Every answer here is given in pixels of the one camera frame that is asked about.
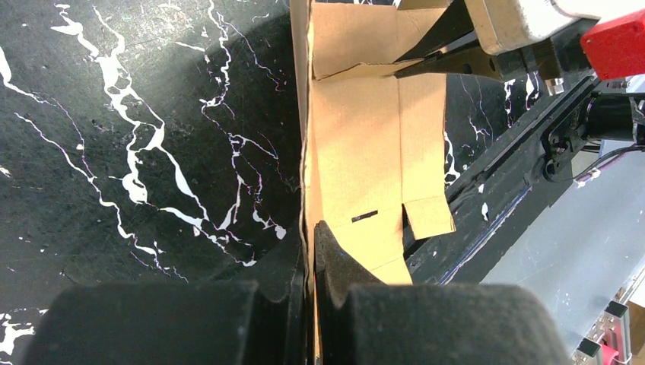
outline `black cable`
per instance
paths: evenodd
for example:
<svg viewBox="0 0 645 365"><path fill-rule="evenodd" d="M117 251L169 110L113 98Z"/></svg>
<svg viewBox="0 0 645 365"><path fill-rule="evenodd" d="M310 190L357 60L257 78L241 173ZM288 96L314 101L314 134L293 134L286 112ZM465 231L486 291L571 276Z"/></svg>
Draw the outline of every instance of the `black cable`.
<svg viewBox="0 0 645 365"><path fill-rule="evenodd" d="M604 164L605 162L609 162L610 160L613 160L614 158L621 156L622 154L626 154L627 152L634 152L634 151L645 152L645 146L634 145L630 147L619 148L613 151L609 151L608 153L600 157L598 160L593 161L582 173L579 173L570 179L564 179L564 180L553 179L553 176L548 172L547 166L545 166L545 169L544 169L545 177L548 181L551 181L553 183L564 183L566 181L577 180L585 176L586 174L588 174L591 170L601 167L601 164Z"/></svg>

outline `gray metal panel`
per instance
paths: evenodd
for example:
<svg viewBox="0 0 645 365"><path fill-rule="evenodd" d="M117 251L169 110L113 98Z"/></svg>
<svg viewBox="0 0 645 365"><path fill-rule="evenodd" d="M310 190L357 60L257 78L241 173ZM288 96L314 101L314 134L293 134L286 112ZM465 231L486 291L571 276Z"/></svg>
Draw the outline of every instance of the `gray metal panel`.
<svg viewBox="0 0 645 365"><path fill-rule="evenodd" d="M643 211L645 154L633 152L584 187L573 184L482 283L518 284L532 291L573 353L621 285L642 268Z"/></svg>

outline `cardboard flap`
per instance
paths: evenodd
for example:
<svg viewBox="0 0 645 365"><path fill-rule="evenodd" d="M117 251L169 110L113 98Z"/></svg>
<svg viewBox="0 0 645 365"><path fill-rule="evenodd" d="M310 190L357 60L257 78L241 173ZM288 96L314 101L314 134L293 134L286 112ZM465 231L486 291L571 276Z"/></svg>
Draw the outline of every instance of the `cardboard flap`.
<svg viewBox="0 0 645 365"><path fill-rule="evenodd" d="M454 231L443 184L446 75L399 80L402 201L415 238Z"/></svg>
<svg viewBox="0 0 645 365"><path fill-rule="evenodd" d="M443 196L406 202L403 205L416 240L454 232L453 216Z"/></svg>
<svg viewBox="0 0 645 365"><path fill-rule="evenodd" d="M398 70L402 70L415 63L419 63L420 59L413 59L411 61L404 61L398 63L368 65L361 63L348 70L337 72L333 75L318 78L317 80L347 80L349 78L381 78L391 76Z"/></svg>
<svg viewBox="0 0 645 365"><path fill-rule="evenodd" d="M313 77L381 77L420 60L393 63L412 48L442 8L397 11L392 6L313 3Z"/></svg>
<svg viewBox="0 0 645 365"><path fill-rule="evenodd" d="M315 82L310 99L329 226L372 211L401 210L397 80Z"/></svg>
<svg viewBox="0 0 645 365"><path fill-rule="evenodd" d="M450 0L400 0L399 10L447 8Z"/></svg>
<svg viewBox="0 0 645 365"><path fill-rule="evenodd" d="M295 1L291 4L291 37L294 43L294 64L296 69L296 89L300 130L305 131L307 121L308 68L310 67L307 34L309 33L310 2Z"/></svg>
<svg viewBox="0 0 645 365"><path fill-rule="evenodd" d="M373 217L334 227L338 244L358 263L388 284L410 284L403 260L403 231L400 206L379 211Z"/></svg>
<svg viewBox="0 0 645 365"><path fill-rule="evenodd" d="M391 63L398 56L396 9L356 4L311 5L313 74L316 79L361 63Z"/></svg>

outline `red component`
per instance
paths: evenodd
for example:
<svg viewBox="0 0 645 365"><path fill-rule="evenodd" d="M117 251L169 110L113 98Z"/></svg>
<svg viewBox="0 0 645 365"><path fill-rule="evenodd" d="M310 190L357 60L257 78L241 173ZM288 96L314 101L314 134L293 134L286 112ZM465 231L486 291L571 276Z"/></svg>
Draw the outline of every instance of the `red component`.
<svg viewBox="0 0 645 365"><path fill-rule="evenodd" d="M597 24L580 45L601 80L645 74L645 9Z"/></svg>

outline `black marble surface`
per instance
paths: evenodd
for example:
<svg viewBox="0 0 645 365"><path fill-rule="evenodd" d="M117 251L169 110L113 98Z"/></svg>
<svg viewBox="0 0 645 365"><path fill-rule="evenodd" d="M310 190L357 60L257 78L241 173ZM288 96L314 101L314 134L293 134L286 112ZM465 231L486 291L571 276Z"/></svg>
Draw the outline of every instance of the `black marble surface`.
<svg viewBox="0 0 645 365"><path fill-rule="evenodd" d="M0 8L0 363L73 284L227 279L297 219L287 0ZM538 84L449 76L447 184Z"/></svg>

